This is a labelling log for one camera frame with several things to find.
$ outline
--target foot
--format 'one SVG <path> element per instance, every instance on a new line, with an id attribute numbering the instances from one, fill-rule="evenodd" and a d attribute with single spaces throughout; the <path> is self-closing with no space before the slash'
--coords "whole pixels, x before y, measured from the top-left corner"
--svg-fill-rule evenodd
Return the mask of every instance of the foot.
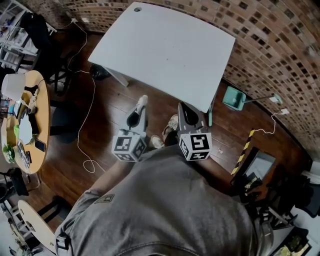
<path id="1" fill-rule="evenodd" d="M 165 136 L 165 134 L 168 134 L 171 131 L 177 131 L 178 126 L 179 126 L 179 117 L 178 117 L 178 114 L 174 114 L 173 116 L 171 116 L 167 126 L 164 128 L 162 132 L 162 136 Z"/>
<path id="2" fill-rule="evenodd" d="M 160 148 L 163 148 L 165 146 L 165 144 L 163 143 L 161 138 L 159 136 L 157 136 L 157 135 L 152 135 L 151 143 L 156 149 L 160 149 Z"/>

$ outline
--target black chair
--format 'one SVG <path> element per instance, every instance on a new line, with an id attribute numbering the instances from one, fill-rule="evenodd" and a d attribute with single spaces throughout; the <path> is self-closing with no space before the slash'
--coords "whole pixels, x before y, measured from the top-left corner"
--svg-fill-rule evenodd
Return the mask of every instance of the black chair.
<path id="1" fill-rule="evenodd" d="M 272 179 L 272 181 L 267 184 L 269 188 L 267 194 L 268 200 L 270 205 L 275 207 L 280 215 L 290 215 L 292 207 L 297 202 L 301 191 L 309 180 L 306 176 L 286 173 L 283 165 L 277 166 L 274 172 L 278 174 L 279 179 Z"/>
<path id="2" fill-rule="evenodd" d="M 81 115 L 78 106 L 70 101 L 50 100 L 51 107 L 55 107 L 52 115 L 50 136 L 64 144 L 70 144 L 78 138 L 81 126 Z"/>
<path id="3" fill-rule="evenodd" d="M 73 52 L 61 57 L 62 47 L 49 34 L 46 21 L 42 15 L 36 13 L 25 13 L 20 22 L 20 27 L 24 28 L 31 38 L 34 46 L 39 49 L 39 53 L 34 62 L 30 61 L 32 70 L 39 71 L 45 81 L 50 84 L 54 82 L 54 92 L 61 95 L 67 91 L 73 72 L 68 70 L 68 61 Z M 58 82 L 63 83 L 62 91 L 58 91 Z"/>
<path id="4" fill-rule="evenodd" d="M 312 218 L 320 216 L 320 184 L 308 182 L 300 190 L 295 207 L 305 211 Z"/>
<path id="5" fill-rule="evenodd" d="M 0 183 L 0 203 L 17 193 L 18 196 L 29 196 L 22 172 L 19 168 L 10 168 L 8 172 L 0 172 L 4 176 L 5 184 Z"/>
<path id="6" fill-rule="evenodd" d="M 68 214 L 71 212 L 72 206 L 63 197 L 55 195 L 52 198 L 52 202 L 40 209 L 37 213 L 40 216 L 43 216 L 51 209 L 54 209 L 54 211 L 43 219 L 46 223 L 51 221 L 57 215 L 59 215 L 63 220 L 65 220 Z"/>

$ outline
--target white desk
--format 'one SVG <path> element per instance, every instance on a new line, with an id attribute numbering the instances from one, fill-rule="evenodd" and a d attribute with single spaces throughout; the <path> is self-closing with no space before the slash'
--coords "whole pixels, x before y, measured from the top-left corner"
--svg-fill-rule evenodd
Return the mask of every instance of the white desk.
<path id="1" fill-rule="evenodd" d="M 207 112 L 234 42 L 233 36 L 200 19 L 134 2 L 88 61 L 103 66 L 124 86 L 128 82 L 122 74 Z"/>

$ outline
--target smartphone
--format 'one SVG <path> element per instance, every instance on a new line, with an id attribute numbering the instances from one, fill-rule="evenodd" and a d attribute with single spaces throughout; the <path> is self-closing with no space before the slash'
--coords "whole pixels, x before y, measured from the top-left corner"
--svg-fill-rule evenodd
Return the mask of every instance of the smartphone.
<path id="1" fill-rule="evenodd" d="M 35 147 L 42 152 L 46 152 L 46 144 L 38 140 L 37 138 L 35 139 Z"/>
<path id="2" fill-rule="evenodd" d="M 32 160 L 31 160 L 31 154 L 30 154 L 30 151 L 26 151 L 25 152 L 25 156 L 26 156 L 26 159 L 28 160 L 28 163 L 31 164 L 32 163 Z"/>

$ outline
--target lamp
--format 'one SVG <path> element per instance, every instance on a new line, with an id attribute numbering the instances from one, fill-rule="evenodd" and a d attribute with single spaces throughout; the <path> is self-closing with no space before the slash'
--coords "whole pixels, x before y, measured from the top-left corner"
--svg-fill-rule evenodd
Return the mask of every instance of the lamp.
<path id="1" fill-rule="evenodd" d="M 25 74 L 6 74 L 2 81 L 1 93 L 14 101 L 21 101 L 21 103 L 28 107 L 28 105 L 21 99 L 25 90 L 26 75 Z"/>
<path id="2" fill-rule="evenodd" d="M 263 100 L 263 99 L 270 99 L 274 103 L 279 102 L 280 104 L 283 104 L 283 100 L 276 93 L 273 93 L 270 96 L 246 100 L 246 94 L 244 94 L 242 91 L 240 91 L 236 88 L 233 88 L 231 86 L 228 86 L 228 88 L 226 89 L 222 103 L 226 104 L 227 106 L 229 106 L 230 108 L 232 108 L 234 110 L 241 111 L 243 109 L 245 103 L 255 102 L 255 101 L 259 101 L 259 100 Z"/>

